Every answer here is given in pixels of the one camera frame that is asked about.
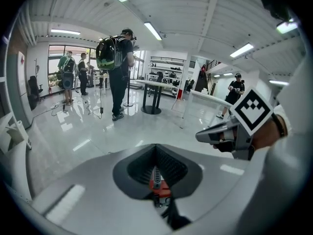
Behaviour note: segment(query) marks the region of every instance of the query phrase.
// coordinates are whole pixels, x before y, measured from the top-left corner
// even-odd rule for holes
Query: metal stand
[[[123,104],[125,107],[132,107],[134,105],[133,103],[129,102],[130,81],[131,81],[131,69],[128,69],[127,103]]]

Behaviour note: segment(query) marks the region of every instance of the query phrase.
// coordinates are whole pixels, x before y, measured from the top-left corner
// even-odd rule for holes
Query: table
[[[105,80],[106,78],[109,77],[108,74],[104,73],[103,75],[93,75],[93,86],[94,86],[94,90],[96,90],[96,78],[101,78],[103,77],[103,83],[104,85],[102,84],[103,88],[104,88],[104,94],[106,94],[106,85],[105,85]]]
[[[139,83],[145,84],[145,91],[144,91],[144,95],[143,95],[143,102],[142,102],[141,110],[144,113],[151,114],[151,115],[156,115],[156,114],[160,114],[161,113],[161,109],[158,106],[160,104],[162,88],[163,87],[177,88],[174,85],[159,83],[159,82],[155,82],[155,81],[139,80],[139,79],[135,80],[135,81],[139,82]],[[155,92],[154,92],[154,96],[153,96],[153,103],[152,103],[152,105],[146,106],[148,85],[155,86]]]
[[[208,95],[208,94],[203,94],[201,92],[197,92],[197,91],[194,91],[194,90],[190,90],[190,94],[189,94],[189,99],[188,99],[188,102],[187,102],[187,106],[185,108],[185,111],[184,111],[184,114],[182,116],[183,120],[181,122],[181,125],[180,125],[180,128],[183,129],[184,127],[184,124],[185,124],[185,115],[186,113],[188,113],[188,110],[190,108],[190,105],[192,103],[192,99],[194,97],[197,97],[197,98],[201,98],[201,99],[204,99],[204,100],[207,100],[207,101],[211,101],[211,102],[214,102],[214,103],[217,103],[218,106],[216,107],[216,111],[212,117],[212,119],[210,120],[210,123],[209,123],[209,126],[210,127],[213,123],[213,120],[215,118],[215,115],[219,112],[220,110],[220,106],[224,106],[224,107],[227,107],[227,108],[230,108],[232,106],[232,104],[226,102],[225,100],[222,100],[218,97],[215,97],[215,96],[211,96],[211,95]]]

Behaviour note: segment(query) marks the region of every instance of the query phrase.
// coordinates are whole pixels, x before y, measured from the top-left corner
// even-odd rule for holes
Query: floor
[[[171,110],[175,99],[162,95],[159,115],[143,113],[143,91],[130,91],[133,107],[126,108],[124,118],[112,121],[112,94],[101,91],[101,103],[104,107],[102,118],[89,115],[86,109],[100,117],[100,89],[87,89],[88,96],[81,97],[73,91],[74,104],[66,106],[62,112],[62,94],[47,97],[34,109],[33,125],[27,130],[32,144],[29,152],[30,187],[33,195],[40,193],[53,180],[61,177],[82,162],[98,156],[107,155],[123,149],[149,143],[164,143],[193,152],[214,156],[232,157],[230,153],[221,153],[207,143],[200,143],[195,134],[207,127],[216,105],[200,99],[194,103],[185,119],[185,128],[179,127],[188,95],[178,100]],[[152,105],[153,96],[147,97],[146,105]],[[54,105],[59,107],[50,110]]]

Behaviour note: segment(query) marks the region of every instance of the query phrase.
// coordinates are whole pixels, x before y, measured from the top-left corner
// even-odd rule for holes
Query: white corrugated ceiling
[[[117,0],[29,0],[29,17],[36,36],[54,36],[51,28],[71,29],[81,31],[79,38],[97,42],[99,37],[129,27],[144,49],[191,50],[229,64],[234,61],[229,55],[250,42],[253,51],[263,51],[253,60],[234,64],[244,71],[292,74],[304,55],[299,45],[274,54],[264,51],[299,33],[278,33],[279,21],[263,8],[261,0],[128,0],[124,4]],[[151,21],[163,41],[156,40],[143,21]]]

